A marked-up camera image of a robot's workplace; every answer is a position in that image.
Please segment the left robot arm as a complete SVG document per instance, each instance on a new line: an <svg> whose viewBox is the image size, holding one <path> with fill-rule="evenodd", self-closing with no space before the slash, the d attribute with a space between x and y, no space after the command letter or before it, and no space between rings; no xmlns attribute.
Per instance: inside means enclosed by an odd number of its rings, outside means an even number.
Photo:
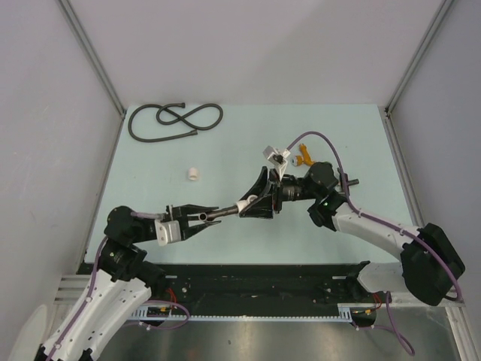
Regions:
<svg viewBox="0 0 481 361"><path fill-rule="evenodd" d="M162 214L114 208L108 214L88 284L61 325L39 347L35 359L97 360L137 308L165 294L165 272L147 262L146 251L137 245L185 241L218 224L220 217L242 213L256 199L245 196L223 209L169 205Z"/></svg>

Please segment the brushed steel water faucet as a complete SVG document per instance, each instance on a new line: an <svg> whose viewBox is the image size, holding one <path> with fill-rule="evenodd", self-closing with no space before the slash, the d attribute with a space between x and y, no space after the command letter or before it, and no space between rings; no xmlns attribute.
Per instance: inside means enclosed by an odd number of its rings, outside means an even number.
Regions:
<svg viewBox="0 0 481 361"><path fill-rule="evenodd" d="M239 209L237 205L232 205L227 208L216 209L216 210L199 214L198 219L203 222L212 222L218 218L236 215L238 213L239 213Z"/></svg>

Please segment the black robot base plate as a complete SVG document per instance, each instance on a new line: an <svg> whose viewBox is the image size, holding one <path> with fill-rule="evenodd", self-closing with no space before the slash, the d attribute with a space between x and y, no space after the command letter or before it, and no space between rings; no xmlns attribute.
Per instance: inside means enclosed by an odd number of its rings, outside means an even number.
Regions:
<svg viewBox="0 0 481 361"><path fill-rule="evenodd" d="M358 265L161 265L154 299L195 315L314 316L341 303L378 308L382 291L365 290Z"/></svg>

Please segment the white plastic pipe tee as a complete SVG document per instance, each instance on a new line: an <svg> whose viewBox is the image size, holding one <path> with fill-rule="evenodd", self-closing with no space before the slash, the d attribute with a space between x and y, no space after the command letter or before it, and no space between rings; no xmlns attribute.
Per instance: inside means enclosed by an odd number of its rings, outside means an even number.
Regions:
<svg viewBox="0 0 481 361"><path fill-rule="evenodd" d="M241 212L249 206L252 202L257 199L256 195L249 195L246 199L241 199L235 203L235 207L237 208L237 214L241 215Z"/></svg>

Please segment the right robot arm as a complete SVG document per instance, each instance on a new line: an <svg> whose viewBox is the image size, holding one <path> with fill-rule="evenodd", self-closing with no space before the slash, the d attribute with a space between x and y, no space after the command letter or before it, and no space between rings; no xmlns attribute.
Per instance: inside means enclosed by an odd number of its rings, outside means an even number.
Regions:
<svg viewBox="0 0 481 361"><path fill-rule="evenodd" d="M315 162L303 177L263 167L236 206L240 217L271 219L284 202L311 200L307 213L316 226L354 235L395 257L402 286L419 301L436 306L447 298L465 266L446 233L433 223L405 226L355 211L337 185L329 162Z"/></svg>

